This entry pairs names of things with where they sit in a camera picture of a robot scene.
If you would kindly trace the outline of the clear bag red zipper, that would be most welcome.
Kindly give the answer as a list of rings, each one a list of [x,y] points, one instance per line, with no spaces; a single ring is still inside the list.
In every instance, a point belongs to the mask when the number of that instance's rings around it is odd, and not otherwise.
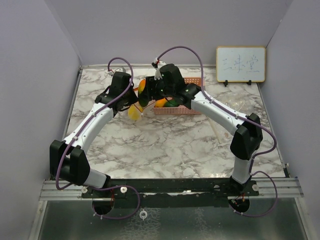
[[[129,109],[127,110],[127,117],[134,122],[140,121],[143,117],[146,117],[149,112],[151,112],[155,104],[156,101],[152,100],[147,104],[147,106],[142,107],[139,102],[136,102],[130,105]]]

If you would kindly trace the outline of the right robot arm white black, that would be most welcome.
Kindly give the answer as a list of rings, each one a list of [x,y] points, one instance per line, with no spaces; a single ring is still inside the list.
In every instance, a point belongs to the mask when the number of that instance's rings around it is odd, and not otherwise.
[[[227,130],[233,136],[230,150],[235,156],[229,189],[236,196],[247,191],[252,157],[263,140],[258,115],[246,115],[215,100],[202,87],[187,83],[179,68],[172,63],[158,68],[154,76],[146,77],[139,83],[137,91],[141,107],[151,101],[170,99],[179,106],[205,115]]]

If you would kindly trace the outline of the orange green mango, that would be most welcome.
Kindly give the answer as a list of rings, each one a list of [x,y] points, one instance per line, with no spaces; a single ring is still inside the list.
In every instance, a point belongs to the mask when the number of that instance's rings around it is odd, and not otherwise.
[[[165,105],[166,105],[167,102],[168,102],[168,100],[167,100],[166,98],[162,98],[162,99],[157,100],[157,101],[155,102],[154,107],[155,107],[155,108],[163,108],[163,107],[165,107]]]

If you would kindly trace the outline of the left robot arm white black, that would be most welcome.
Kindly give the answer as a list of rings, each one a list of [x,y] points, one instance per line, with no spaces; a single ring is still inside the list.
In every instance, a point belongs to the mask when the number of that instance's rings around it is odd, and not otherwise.
[[[116,71],[111,84],[94,100],[80,125],[62,141],[54,140],[49,147],[49,170],[56,180],[77,186],[90,186],[97,196],[106,197],[111,190],[110,176],[90,167],[87,152],[102,128],[118,112],[136,103],[132,76]]]

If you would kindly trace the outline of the yellow orange peach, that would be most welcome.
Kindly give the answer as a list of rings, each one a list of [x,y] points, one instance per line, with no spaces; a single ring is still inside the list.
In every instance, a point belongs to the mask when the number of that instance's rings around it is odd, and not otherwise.
[[[142,79],[139,82],[139,85],[138,85],[138,88],[137,88],[137,91],[138,91],[139,94],[143,92],[143,90],[145,89],[145,86],[146,86],[146,79]]]

